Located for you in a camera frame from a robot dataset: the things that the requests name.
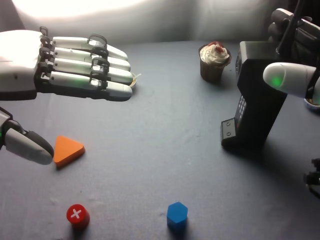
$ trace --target walkie-talkie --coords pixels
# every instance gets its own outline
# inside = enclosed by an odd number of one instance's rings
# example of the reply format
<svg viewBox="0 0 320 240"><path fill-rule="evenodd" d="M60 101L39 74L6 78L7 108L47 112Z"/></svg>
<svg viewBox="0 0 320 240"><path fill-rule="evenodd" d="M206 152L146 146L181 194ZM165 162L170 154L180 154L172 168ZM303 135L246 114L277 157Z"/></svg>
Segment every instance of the walkie-talkie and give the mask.
<svg viewBox="0 0 320 240"><path fill-rule="evenodd" d="M269 64L290 61L303 3L304 0L299 0L280 44L268 41L240 43L235 71L241 97L235 116L221 122L222 146L260 148L264 145L287 94L267 85L263 72ZM274 84L281 84L281 79L275 78Z"/></svg>

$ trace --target red button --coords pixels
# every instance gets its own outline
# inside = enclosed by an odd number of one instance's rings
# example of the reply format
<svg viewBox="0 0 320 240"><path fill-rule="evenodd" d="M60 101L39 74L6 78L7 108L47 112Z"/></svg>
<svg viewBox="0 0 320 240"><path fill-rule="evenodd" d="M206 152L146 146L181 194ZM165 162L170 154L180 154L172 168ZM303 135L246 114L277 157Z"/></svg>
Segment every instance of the red button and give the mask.
<svg viewBox="0 0 320 240"><path fill-rule="evenodd" d="M76 228L85 228L90 221L90 215L84 206L75 204L69 207L66 218Z"/></svg>

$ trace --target black antenna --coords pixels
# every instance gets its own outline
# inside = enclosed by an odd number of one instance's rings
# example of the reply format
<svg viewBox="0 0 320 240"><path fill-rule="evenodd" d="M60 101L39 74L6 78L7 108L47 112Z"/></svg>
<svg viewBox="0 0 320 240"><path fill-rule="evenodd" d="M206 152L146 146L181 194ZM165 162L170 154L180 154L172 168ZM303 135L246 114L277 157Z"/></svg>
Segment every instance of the black antenna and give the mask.
<svg viewBox="0 0 320 240"><path fill-rule="evenodd" d="M291 57L291 47L294 43L296 28L298 26L298 21L301 18L301 12L304 7L304 3L305 0L298 1L293 13L293 18L286 28L283 38L276 49L276 52L282 58L289 59Z"/></svg>

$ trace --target green light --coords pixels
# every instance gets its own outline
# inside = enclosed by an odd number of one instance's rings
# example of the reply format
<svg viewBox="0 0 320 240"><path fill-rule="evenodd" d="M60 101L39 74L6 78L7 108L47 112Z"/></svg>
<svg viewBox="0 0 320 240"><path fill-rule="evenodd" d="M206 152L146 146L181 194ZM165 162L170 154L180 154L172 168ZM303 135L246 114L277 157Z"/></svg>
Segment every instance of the green light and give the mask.
<svg viewBox="0 0 320 240"><path fill-rule="evenodd" d="M280 85L282 84L283 79L279 76L275 76L272 78L272 85L273 87L280 87Z"/></svg>

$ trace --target cupcake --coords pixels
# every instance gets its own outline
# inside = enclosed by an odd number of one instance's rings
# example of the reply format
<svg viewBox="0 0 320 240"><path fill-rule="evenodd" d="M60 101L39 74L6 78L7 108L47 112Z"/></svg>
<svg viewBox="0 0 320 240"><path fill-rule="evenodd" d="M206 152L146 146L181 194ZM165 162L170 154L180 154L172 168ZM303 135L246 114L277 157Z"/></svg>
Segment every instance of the cupcake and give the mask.
<svg viewBox="0 0 320 240"><path fill-rule="evenodd" d="M213 41L199 48L200 74L203 80L219 83L225 66L231 62L229 50L218 42Z"/></svg>

